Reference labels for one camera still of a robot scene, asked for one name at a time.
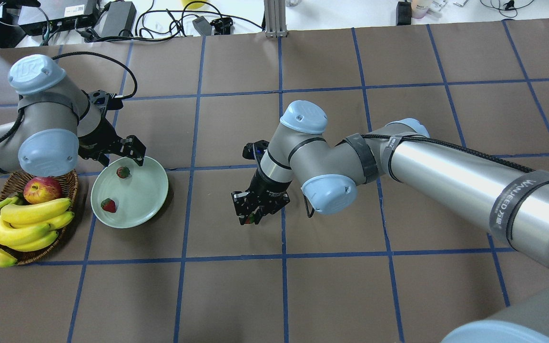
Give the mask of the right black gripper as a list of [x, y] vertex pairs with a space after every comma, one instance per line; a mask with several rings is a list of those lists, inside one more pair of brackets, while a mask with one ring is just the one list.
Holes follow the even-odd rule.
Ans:
[[233, 191], [231, 197], [234, 210], [241, 225], [251, 213], [255, 213], [255, 224], [268, 214], [275, 214], [290, 202], [287, 195], [292, 182], [276, 182], [257, 169], [246, 192]]

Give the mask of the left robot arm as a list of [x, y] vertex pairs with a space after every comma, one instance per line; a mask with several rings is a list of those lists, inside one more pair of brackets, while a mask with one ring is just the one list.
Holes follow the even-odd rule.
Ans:
[[7, 79], [18, 95], [15, 121], [0, 125], [0, 175], [23, 170], [37, 177], [63, 176], [78, 159], [109, 165], [109, 155], [142, 166], [146, 147], [135, 135], [120, 137], [106, 118], [126, 96], [81, 90], [53, 57], [23, 57]]

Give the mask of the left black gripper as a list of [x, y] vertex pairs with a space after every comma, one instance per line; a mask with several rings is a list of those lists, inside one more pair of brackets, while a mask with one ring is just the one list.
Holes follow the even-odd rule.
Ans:
[[146, 146], [135, 135], [121, 138], [107, 119], [89, 134], [79, 137], [78, 154], [82, 159], [100, 163], [103, 167], [110, 164], [111, 154], [133, 160], [139, 167], [144, 165]]

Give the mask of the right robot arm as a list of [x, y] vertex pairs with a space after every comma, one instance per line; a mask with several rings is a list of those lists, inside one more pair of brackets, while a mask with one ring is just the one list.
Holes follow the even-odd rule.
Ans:
[[[231, 193], [241, 224], [258, 224], [286, 206], [294, 179], [306, 205], [332, 214], [352, 204], [359, 185], [387, 175], [549, 269], [549, 171], [432, 139], [416, 119], [349, 135], [331, 147], [323, 138], [327, 122], [319, 106], [294, 101], [270, 141], [246, 145], [243, 156], [257, 169], [246, 191]], [[456, 328], [444, 342], [549, 343], [549, 288]]]

